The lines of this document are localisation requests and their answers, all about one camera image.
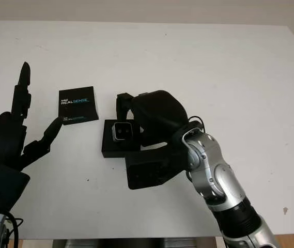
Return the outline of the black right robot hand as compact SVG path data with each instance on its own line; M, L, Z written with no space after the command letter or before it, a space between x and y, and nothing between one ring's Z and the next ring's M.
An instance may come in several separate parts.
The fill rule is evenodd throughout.
M157 90L136 97L122 93L117 95L117 119L127 119L131 111L134 121L143 129L140 144L144 147L168 142L172 136L188 123L188 116L181 105L170 93Z

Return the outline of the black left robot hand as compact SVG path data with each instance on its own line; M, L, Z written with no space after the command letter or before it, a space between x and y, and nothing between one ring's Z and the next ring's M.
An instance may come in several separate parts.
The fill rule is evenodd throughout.
M62 117L57 117L40 140L24 146L27 126L23 122L27 118L32 98L28 91L29 85L30 66L24 62L14 87L11 111L0 114L0 164L18 171L50 152L51 144L64 122Z

